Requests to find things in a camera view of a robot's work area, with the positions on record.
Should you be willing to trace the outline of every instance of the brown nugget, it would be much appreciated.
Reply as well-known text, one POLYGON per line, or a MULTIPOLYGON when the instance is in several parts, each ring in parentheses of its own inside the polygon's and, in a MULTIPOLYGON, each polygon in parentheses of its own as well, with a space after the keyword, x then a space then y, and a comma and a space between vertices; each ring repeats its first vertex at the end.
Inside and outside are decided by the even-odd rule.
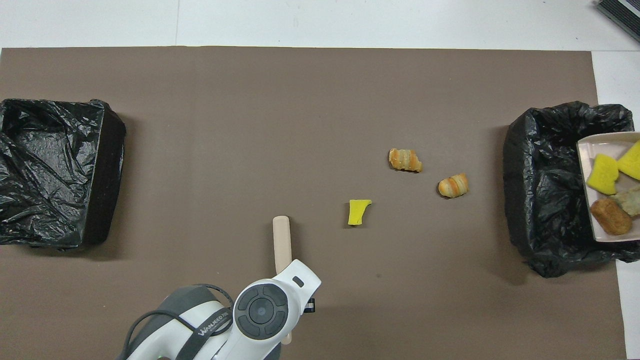
POLYGON ((631 230, 632 220, 612 199, 606 197, 591 205, 591 214, 610 235, 622 235, 631 230))

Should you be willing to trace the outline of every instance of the brown surface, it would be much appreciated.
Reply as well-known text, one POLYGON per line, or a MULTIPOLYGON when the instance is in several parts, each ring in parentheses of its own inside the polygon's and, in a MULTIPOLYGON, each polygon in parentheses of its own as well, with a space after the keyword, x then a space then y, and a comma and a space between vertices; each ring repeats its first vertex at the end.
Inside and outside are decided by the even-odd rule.
POLYGON ((271 219, 323 280, 282 359, 619 359, 613 264, 542 279, 509 244, 501 150, 529 107, 596 103, 589 53, 3 49, 0 98, 110 103, 109 240, 0 247, 0 358, 112 359, 175 288, 274 275, 271 219), (392 147, 421 174, 396 172, 392 147), (466 172, 470 192, 436 186, 466 172), (372 199, 346 225, 349 199, 372 199))

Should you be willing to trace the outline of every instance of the robotic arm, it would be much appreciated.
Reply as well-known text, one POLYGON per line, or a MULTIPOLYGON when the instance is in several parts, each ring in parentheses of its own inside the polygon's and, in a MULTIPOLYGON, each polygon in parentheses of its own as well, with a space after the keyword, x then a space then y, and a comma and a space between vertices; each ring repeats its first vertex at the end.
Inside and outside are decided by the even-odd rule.
MULTIPOLYGON (((272 279, 258 280, 223 307, 202 285, 169 295, 118 360, 276 360, 280 342, 298 323, 320 279, 294 260, 272 279)), ((221 289, 213 287, 230 297, 221 289)))

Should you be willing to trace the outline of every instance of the black strap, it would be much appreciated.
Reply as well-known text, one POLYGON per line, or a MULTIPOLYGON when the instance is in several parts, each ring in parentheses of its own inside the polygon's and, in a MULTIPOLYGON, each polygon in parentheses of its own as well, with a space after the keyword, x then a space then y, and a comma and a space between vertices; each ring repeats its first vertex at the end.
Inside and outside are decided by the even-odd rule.
POLYGON ((176 356, 175 360, 193 360, 198 351, 204 346, 211 336, 222 334, 231 327, 232 312, 228 307, 216 311, 192 333, 187 342, 176 356), (218 330, 222 325, 227 324, 222 330, 218 330))

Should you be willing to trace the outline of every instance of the beige food piece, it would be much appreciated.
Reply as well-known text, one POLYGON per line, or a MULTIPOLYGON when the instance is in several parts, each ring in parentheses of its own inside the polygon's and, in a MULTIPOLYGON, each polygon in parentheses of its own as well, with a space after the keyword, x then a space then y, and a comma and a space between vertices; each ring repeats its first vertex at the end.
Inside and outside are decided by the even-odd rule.
POLYGON ((446 197, 459 197, 465 195, 469 191, 469 181, 467 175, 462 174, 453 175, 438 183, 438 191, 442 196, 446 197))
POLYGON ((640 215, 640 185, 625 192, 611 196, 627 214, 634 217, 640 215))
POLYGON ((602 226, 605 233, 610 235, 626 234, 633 225, 629 214, 624 212, 614 200, 608 197, 596 200, 591 205, 591 214, 602 226))
POLYGON ((418 160, 415 150, 393 148, 389 150, 389 163, 398 170, 422 171, 422 163, 418 160))

